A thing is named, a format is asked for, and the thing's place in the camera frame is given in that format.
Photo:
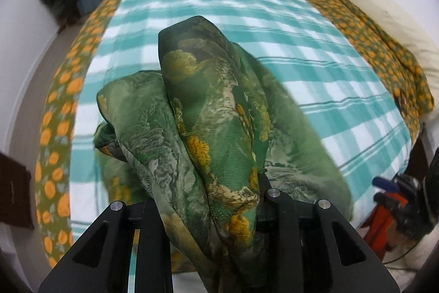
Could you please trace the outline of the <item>teal white plaid blanket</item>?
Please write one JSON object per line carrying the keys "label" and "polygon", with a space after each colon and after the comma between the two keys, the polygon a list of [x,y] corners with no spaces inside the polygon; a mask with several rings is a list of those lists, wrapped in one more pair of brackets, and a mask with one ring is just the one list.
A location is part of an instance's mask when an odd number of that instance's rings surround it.
{"label": "teal white plaid blanket", "polygon": [[82,78],[69,171],[74,237],[109,203],[92,143],[102,121],[97,92],[159,69],[159,31],[192,16],[211,21],[283,83],[345,177],[360,226],[373,210],[373,178],[404,171],[412,140],[392,96],[329,20],[305,0],[121,0]]}

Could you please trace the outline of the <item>green landscape print garment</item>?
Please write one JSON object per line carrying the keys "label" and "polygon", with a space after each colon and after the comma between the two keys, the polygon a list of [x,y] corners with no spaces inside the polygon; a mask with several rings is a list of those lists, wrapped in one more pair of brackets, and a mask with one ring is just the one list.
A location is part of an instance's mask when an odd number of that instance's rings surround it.
{"label": "green landscape print garment", "polygon": [[347,182],[298,104],[213,23],[194,16],[162,30],[159,62],[98,92],[94,146],[127,162],[209,292],[256,287],[259,175],[352,217]]}

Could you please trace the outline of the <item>orange trousers of person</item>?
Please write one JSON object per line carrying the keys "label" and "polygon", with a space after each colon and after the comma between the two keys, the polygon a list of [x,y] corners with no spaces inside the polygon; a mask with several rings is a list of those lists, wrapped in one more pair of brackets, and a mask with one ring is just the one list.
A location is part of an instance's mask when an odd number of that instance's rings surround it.
{"label": "orange trousers of person", "polygon": [[366,241],[380,260],[384,258],[387,252],[410,242],[407,236],[396,229],[396,222],[390,210],[380,204],[376,204],[361,228],[368,228],[363,240]]}

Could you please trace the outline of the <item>dark wooden cabinet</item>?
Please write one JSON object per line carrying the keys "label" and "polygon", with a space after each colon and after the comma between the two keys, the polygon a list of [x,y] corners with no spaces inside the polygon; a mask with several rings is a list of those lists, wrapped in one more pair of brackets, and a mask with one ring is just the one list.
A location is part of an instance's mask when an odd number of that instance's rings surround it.
{"label": "dark wooden cabinet", "polygon": [[3,152],[0,155],[0,220],[14,227],[34,229],[30,172]]}

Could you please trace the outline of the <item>cream pillow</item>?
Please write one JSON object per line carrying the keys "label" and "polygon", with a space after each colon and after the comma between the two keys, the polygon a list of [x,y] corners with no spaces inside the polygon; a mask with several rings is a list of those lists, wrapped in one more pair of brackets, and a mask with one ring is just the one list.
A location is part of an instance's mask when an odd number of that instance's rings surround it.
{"label": "cream pillow", "polygon": [[435,100],[435,109],[425,115],[429,122],[438,116],[438,46],[412,17],[392,0],[349,0],[387,34],[415,55]]}

